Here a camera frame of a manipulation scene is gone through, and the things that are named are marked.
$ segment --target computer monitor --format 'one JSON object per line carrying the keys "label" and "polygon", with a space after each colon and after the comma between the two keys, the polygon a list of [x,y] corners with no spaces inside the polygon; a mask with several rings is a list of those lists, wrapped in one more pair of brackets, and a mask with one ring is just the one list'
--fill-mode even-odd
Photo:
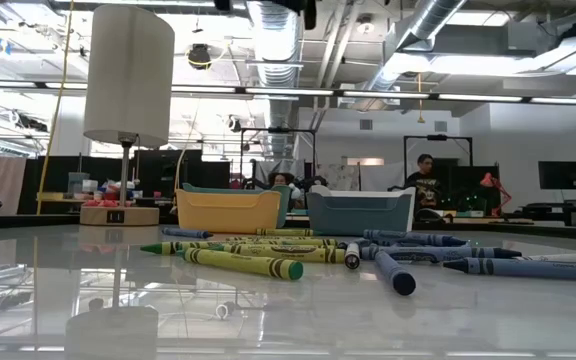
{"label": "computer monitor", "polygon": [[576,190],[576,161],[540,161],[539,187],[543,190]]}

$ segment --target lamp base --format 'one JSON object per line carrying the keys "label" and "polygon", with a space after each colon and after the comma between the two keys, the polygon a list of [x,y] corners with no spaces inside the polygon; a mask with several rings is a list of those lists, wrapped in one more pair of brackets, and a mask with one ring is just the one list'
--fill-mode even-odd
{"label": "lamp base", "polygon": [[156,226],[159,225],[159,209],[82,206],[79,223],[103,226]]}

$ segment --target plastic storage bin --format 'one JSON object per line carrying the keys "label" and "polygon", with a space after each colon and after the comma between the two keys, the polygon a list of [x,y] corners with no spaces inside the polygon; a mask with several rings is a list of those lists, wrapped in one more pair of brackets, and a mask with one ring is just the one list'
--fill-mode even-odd
{"label": "plastic storage bin", "polygon": [[306,196],[310,228],[323,235],[363,236],[365,229],[411,230],[414,190],[397,197]]}
{"label": "plastic storage bin", "polygon": [[209,194],[175,191],[179,226],[216,233],[255,234],[277,224],[281,194]]}
{"label": "plastic storage bin", "polygon": [[[205,194],[238,194],[238,195],[256,195],[261,194],[266,190],[244,190],[244,189],[216,189],[216,188],[202,188],[192,186],[188,183],[182,184],[184,190],[196,193]],[[275,185],[270,191],[277,191],[281,194],[281,201],[279,202],[279,217],[277,217],[277,228],[284,227],[286,223],[286,213],[288,212],[288,202],[290,201],[291,190],[286,185]]]}

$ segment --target man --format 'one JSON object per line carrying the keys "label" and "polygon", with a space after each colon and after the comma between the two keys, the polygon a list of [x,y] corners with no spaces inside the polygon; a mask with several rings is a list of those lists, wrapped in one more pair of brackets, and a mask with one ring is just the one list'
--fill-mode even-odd
{"label": "man", "polygon": [[439,199],[439,181],[432,174],[434,159],[429,154],[421,154],[417,158],[419,171],[408,176],[404,187],[417,188],[416,208],[435,208]]}

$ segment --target ceiling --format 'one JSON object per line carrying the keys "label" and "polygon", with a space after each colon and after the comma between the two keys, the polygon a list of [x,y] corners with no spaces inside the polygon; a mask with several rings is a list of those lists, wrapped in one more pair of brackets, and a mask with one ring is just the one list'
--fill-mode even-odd
{"label": "ceiling", "polygon": [[[317,2],[317,27],[303,31],[301,35],[303,67],[299,74],[300,87],[312,87],[319,72],[326,47],[326,24],[331,19],[339,0]],[[0,59],[0,79],[58,82],[62,76],[63,52],[57,44],[63,42],[67,2],[1,2],[10,4],[15,16],[23,18],[26,25],[15,21],[2,22],[0,19],[0,39],[8,41],[9,54]],[[387,36],[389,24],[412,14],[414,0],[391,1],[385,5],[383,0],[360,0],[360,14],[372,16],[374,30],[370,33],[353,31],[348,45],[343,49],[344,61],[334,75],[332,86],[358,84],[369,80],[382,61],[382,43]],[[87,56],[90,49],[92,32],[92,8],[86,3],[77,6],[73,13],[72,37],[69,49],[67,79],[72,82],[86,82]],[[229,84],[258,85],[257,69],[246,60],[254,59],[253,31],[248,19],[212,15],[179,14],[175,6],[167,6],[158,15],[175,30],[175,62],[173,84]],[[469,1],[462,10],[451,19],[452,24],[503,25],[511,16],[527,12],[524,22],[534,22],[542,15],[551,19],[576,13],[576,0],[533,0],[506,1],[487,0]],[[186,53],[194,43],[206,43],[215,61],[209,70],[198,71],[187,62]],[[402,76],[396,86],[402,91],[417,91],[419,79]],[[504,94],[517,91],[520,85],[509,87],[507,79],[496,76],[446,75],[423,73],[422,91],[495,93]],[[561,84],[557,77],[544,78],[547,84]],[[567,77],[565,94],[572,95],[576,89],[576,77]],[[223,100],[223,99],[187,99],[173,98],[171,105],[171,136],[188,136],[190,124],[195,123],[193,138],[238,139],[224,126],[224,121],[234,115],[249,126],[264,126],[265,100]],[[54,112],[54,94],[0,92],[0,134],[33,134],[33,130],[19,129],[11,123],[10,111],[16,110],[38,121],[50,124]],[[418,108],[417,101],[402,101],[398,110],[407,112]],[[430,102],[424,105],[428,110],[452,111],[460,116],[469,110],[468,106],[452,102]],[[13,150],[34,153],[45,148],[46,141],[2,140],[1,146],[10,146]]]}

